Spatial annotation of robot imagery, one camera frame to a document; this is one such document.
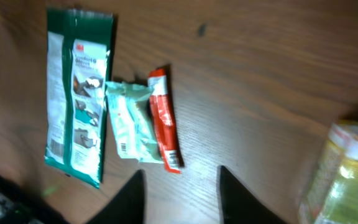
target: plastic packet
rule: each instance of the plastic packet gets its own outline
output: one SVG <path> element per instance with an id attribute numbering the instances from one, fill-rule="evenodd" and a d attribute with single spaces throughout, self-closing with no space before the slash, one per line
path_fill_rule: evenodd
<path id="1" fill-rule="evenodd" d="M 155 135 L 165 169 L 169 172 L 180 174 L 177 129 L 168 97 L 165 70 L 160 68 L 150 72 L 148 83 L 149 87 L 153 88 L 153 93 L 150 97 L 150 108 L 153 114 Z"/>
<path id="2" fill-rule="evenodd" d="M 162 163 L 147 103 L 152 89 L 147 86 L 107 82 L 106 95 L 117 151 L 122 159 Z"/>
<path id="3" fill-rule="evenodd" d="M 96 188 L 102 176 L 113 16 L 48 9 L 46 164 Z"/>

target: green package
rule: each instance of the green package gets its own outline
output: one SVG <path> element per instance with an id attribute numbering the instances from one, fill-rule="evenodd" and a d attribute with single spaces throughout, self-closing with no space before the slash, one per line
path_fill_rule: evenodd
<path id="1" fill-rule="evenodd" d="M 46 164 L 99 188 L 113 16 L 47 10 Z"/>
<path id="2" fill-rule="evenodd" d="M 117 151 L 123 159 L 162 163 L 150 117 L 151 87 L 107 82 L 106 95 Z"/>

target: red logo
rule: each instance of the red logo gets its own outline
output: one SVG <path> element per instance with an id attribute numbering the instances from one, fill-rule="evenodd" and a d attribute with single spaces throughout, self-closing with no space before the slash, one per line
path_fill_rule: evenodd
<path id="1" fill-rule="evenodd" d="M 80 50 L 80 51 L 84 51 L 84 45 L 82 45 L 82 44 L 77 44 L 77 46 L 75 47 L 75 49 Z"/>

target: dark blurry object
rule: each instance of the dark blurry object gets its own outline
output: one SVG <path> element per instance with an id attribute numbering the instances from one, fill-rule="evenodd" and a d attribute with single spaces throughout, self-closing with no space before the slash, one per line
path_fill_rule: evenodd
<path id="1" fill-rule="evenodd" d="M 145 185 L 138 170 L 108 205 L 89 224 L 143 223 Z M 26 195 L 15 184 L 0 177 L 0 224 L 67 223 L 40 198 Z"/>
<path id="2" fill-rule="evenodd" d="M 226 167 L 221 166 L 219 169 L 219 190 L 224 224 L 285 223 L 262 205 Z"/>

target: brown wooden surface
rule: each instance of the brown wooden surface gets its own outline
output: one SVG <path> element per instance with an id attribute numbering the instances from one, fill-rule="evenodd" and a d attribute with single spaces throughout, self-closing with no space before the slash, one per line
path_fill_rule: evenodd
<path id="1" fill-rule="evenodd" d="M 110 121 L 101 190 L 44 164 L 46 5 L 118 13 L 114 77 L 172 65 L 183 175 L 120 159 Z M 356 108 L 358 1 L 0 0 L 0 174 L 33 192 L 59 184 L 45 199 L 72 223 L 139 168 L 146 223 L 218 223 L 218 165 L 296 223 L 329 125 Z"/>

